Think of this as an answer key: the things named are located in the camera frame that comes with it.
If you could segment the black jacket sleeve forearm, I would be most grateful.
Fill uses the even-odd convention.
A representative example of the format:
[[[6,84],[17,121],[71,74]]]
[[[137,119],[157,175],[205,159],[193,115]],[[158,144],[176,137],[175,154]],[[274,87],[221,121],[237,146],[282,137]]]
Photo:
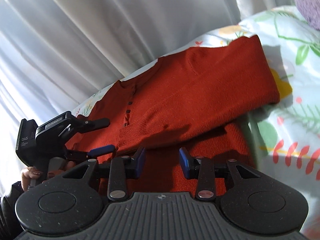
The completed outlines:
[[[1,239],[15,239],[23,231],[15,212],[16,201],[23,192],[21,182],[18,181],[1,198]]]

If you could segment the left hand with painted nails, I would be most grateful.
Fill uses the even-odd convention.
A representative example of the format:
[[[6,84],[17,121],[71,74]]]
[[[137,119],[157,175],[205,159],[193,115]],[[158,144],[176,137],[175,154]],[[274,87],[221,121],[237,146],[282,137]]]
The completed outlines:
[[[71,168],[75,167],[76,164],[73,161],[69,161],[61,170],[50,171],[47,174],[47,178],[51,179],[57,175],[62,174],[65,171],[70,170]],[[30,181],[32,179],[38,180],[40,176],[43,175],[43,172],[37,170],[35,167],[26,167],[21,170],[21,187],[23,191],[28,190],[28,186],[30,185]]]

